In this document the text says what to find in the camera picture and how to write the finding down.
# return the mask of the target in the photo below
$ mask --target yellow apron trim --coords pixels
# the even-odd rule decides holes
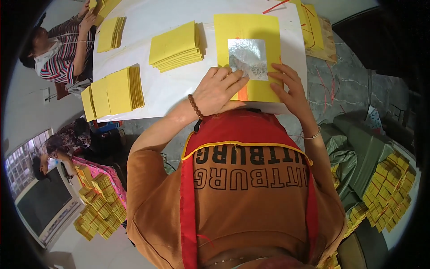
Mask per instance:
[[[182,160],[186,160],[189,157],[193,156],[193,154],[198,151],[201,148],[205,148],[205,147],[213,147],[213,146],[220,146],[220,145],[226,145],[226,144],[233,144],[233,145],[240,145],[240,146],[244,146],[244,147],[252,147],[252,146],[270,146],[270,147],[282,147],[282,148],[289,148],[291,150],[297,151],[301,154],[303,154],[306,157],[306,160],[308,161],[309,165],[312,166],[313,165],[313,161],[311,159],[308,158],[308,156],[301,151],[300,149],[296,149],[294,147],[291,147],[289,145],[285,145],[285,144],[278,144],[278,143],[242,143],[239,141],[234,141],[234,140],[228,140],[228,141],[222,141],[222,142],[214,142],[214,143],[207,143],[207,144],[203,144],[201,146],[199,146],[198,148],[196,148],[195,150],[193,150],[190,154],[188,154],[187,156],[185,156],[186,150],[187,150],[187,145],[188,145],[188,141],[190,140],[191,136],[194,134],[195,132],[191,132],[190,135],[187,138],[187,141],[185,142],[185,147],[184,150],[182,151],[182,156],[181,159]]]

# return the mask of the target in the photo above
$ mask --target striped shirt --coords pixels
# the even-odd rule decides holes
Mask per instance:
[[[62,45],[42,67],[40,77],[58,83],[73,83],[73,60],[76,55],[80,21],[77,16],[74,16],[48,31],[48,38],[56,37]],[[90,42],[94,41],[91,31],[88,31],[87,40],[86,61],[94,46],[94,42]]]

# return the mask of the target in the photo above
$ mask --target window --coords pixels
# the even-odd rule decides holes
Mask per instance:
[[[37,150],[52,135],[51,130],[35,136],[15,150],[5,161],[6,173],[12,197],[15,200],[18,195],[35,180],[32,160]]]

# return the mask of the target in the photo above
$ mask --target left hand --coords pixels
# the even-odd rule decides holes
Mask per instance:
[[[242,101],[230,101],[249,81],[249,77],[242,75],[241,70],[232,72],[230,67],[209,69],[193,93],[194,101],[203,116],[219,114],[245,105]]]
[[[85,16],[85,14],[88,12],[89,9],[89,0],[86,0],[84,5],[82,6],[81,10],[78,13],[78,17],[81,19]]]

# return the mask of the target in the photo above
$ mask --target silver bracelet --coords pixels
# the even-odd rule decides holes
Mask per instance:
[[[321,134],[321,127],[318,126],[318,132],[316,133],[316,135],[314,135],[313,137],[304,137],[302,134],[300,134],[300,136],[304,139],[304,140],[311,140],[314,138],[317,138],[319,135]]]

